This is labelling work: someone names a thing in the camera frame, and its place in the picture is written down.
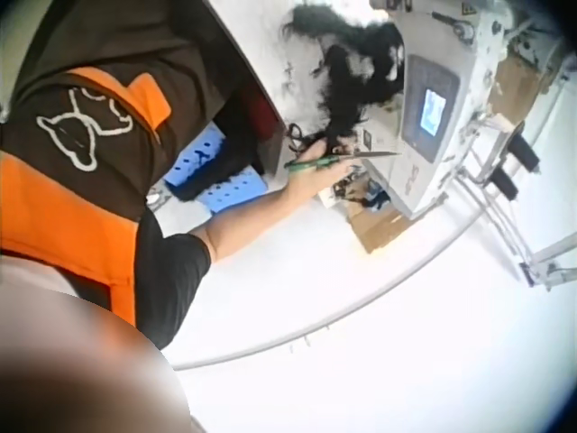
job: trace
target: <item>person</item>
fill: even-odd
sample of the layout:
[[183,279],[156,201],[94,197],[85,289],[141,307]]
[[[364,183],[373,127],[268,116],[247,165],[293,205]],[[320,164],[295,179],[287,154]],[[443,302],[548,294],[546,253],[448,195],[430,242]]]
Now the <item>person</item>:
[[78,296],[168,345],[212,263],[350,164],[164,238],[147,193],[238,88],[239,61],[200,0],[53,0],[0,131],[3,283]]

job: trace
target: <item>blue tray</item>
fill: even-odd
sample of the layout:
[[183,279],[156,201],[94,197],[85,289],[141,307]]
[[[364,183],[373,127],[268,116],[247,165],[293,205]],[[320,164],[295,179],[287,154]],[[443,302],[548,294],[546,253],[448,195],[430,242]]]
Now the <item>blue tray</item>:
[[[200,135],[179,155],[176,163],[164,176],[164,179],[178,186],[199,167],[212,160],[218,150],[224,134],[214,123],[210,123]],[[212,212],[220,212],[227,207],[250,201],[267,192],[267,185],[253,167],[247,167],[227,182],[213,185],[204,191],[197,200]]]

